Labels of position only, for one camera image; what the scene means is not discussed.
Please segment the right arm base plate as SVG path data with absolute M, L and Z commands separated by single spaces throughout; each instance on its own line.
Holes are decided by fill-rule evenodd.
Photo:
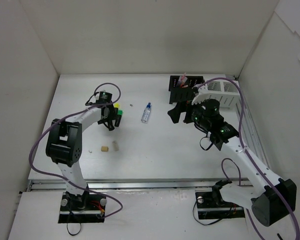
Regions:
M 195 204 L 193 215 L 196 220 L 204 225 L 214 225 L 223 220 L 244 219 L 245 210 L 234 203 L 216 203 L 210 187 L 195 188 Z

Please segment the green cap highlighter marker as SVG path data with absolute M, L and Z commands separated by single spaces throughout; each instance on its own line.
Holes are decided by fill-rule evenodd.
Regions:
M 114 126 L 117 127 L 117 128 L 120 126 L 122 115 L 123 115 L 123 110 L 119 109 L 117 111 L 117 115 L 116 115 L 116 119 L 115 119 L 115 124 L 114 124 Z

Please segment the yellow cap highlighter marker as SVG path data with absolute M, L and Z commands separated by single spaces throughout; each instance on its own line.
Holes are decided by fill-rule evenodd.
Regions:
M 114 104 L 114 107 L 115 107 L 116 109 L 119 109 L 119 108 L 120 108 L 120 104 L 119 104 L 119 103 L 115 103 L 115 104 Z

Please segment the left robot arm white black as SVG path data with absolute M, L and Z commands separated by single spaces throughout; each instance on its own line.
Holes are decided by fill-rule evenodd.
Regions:
M 45 149 L 46 155 L 57 164 L 62 176 L 66 178 L 65 195 L 68 204 L 79 210 L 86 209 L 90 204 L 89 187 L 79 163 L 83 153 L 83 132 L 95 123 L 113 131 L 118 113 L 112 103 L 111 93 L 103 90 L 94 95 L 96 100 L 88 101 L 86 106 L 98 107 L 58 123 L 49 132 Z

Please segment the small blue cap spray bottle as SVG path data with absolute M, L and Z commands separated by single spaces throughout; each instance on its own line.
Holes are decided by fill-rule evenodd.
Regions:
M 152 105 L 151 103 L 149 102 L 144 111 L 143 111 L 143 114 L 142 114 L 142 117 L 141 117 L 141 122 L 146 124 L 150 118 L 150 114 L 151 114 L 151 109 L 152 109 Z

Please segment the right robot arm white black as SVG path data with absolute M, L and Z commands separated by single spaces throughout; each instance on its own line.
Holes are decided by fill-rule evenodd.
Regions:
M 251 210 L 255 218 L 269 227 L 296 209 L 297 186 L 271 171 L 243 142 L 239 132 L 220 114 L 220 102 L 206 99 L 191 104 L 184 101 L 168 111 L 174 124 L 185 113 L 184 123 L 206 134 L 211 147 L 216 147 L 238 166 L 253 190 L 246 190 L 231 180 L 220 180 L 212 187 L 211 200 L 217 206 L 233 203 Z

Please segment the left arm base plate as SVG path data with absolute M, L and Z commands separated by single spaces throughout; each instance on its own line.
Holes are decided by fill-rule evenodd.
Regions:
M 59 224 L 103 223 L 105 221 L 107 198 L 99 194 L 90 194 L 84 204 L 79 206 L 64 192 L 60 201 Z

